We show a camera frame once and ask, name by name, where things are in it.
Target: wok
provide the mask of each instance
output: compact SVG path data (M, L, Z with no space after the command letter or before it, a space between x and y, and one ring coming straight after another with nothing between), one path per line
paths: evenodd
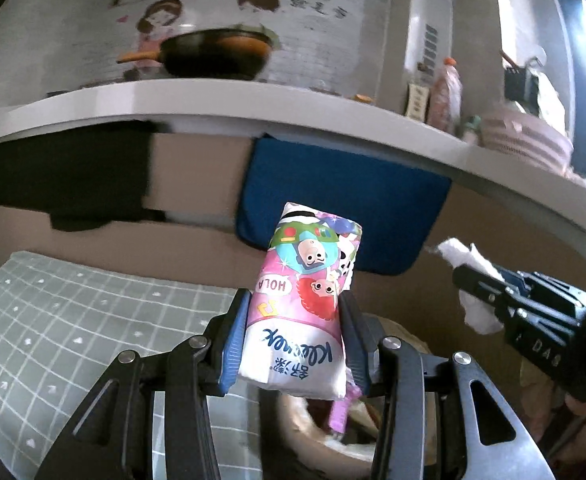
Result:
M177 77L251 80L264 68L273 40L262 32L214 28L164 40L160 50L129 52L118 63L151 59Z

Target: metal screw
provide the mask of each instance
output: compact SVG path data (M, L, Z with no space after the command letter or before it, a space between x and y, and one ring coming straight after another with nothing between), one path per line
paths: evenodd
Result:
M118 361L122 364L132 363L135 360L135 352L132 350L124 350L118 355Z
M402 342L397 337L388 336L382 339L382 345L384 345L384 348L388 348L389 350L397 350L402 346Z
M189 337L189 345L191 348L204 348L208 342L209 340L202 335L194 335L193 337Z
M461 365L469 365L471 364L471 356L466 352L455 352L453 354L453 358L455 362Z

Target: white tissue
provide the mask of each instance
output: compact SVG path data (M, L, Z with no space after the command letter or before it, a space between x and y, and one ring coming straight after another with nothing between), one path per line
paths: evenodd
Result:
M467 264L475 270L487 273L496 280L504 281L497 269L478 252L473 244L469 250L457 238L449 238L438 245L437 251L454 269ZM460 303L466 312L464 322L479 334L487 335L502 330L502 323L497 319L491 305L462 290L460 291Z

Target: checkered tablecloth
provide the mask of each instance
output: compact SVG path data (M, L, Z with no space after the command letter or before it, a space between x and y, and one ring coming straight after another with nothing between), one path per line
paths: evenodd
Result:
M124 349L166 352L225 312L235 291L85 267L19 252L0 268L0 458L31 480L70 415ZM153 417L153 475L166 478L164 396ZM223 480L262 478L257 389L209 398Z

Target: white countertop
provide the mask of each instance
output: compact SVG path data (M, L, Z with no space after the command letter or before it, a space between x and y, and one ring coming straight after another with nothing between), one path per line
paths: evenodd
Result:
M173 131L185 133L211 130L259 135L269 123L275 129L286 126L289 135L298 129L320 130L388 146L409 155L421 167L447 174L465 186L473 182L469 187L519 204L515 208L520 212L530 209L529 219L586 256L585 188L392 112L304 89L214 79L148 80L87 88L2 110L0 139L145 117L166 121ZM212 127L216 121L224 127Z

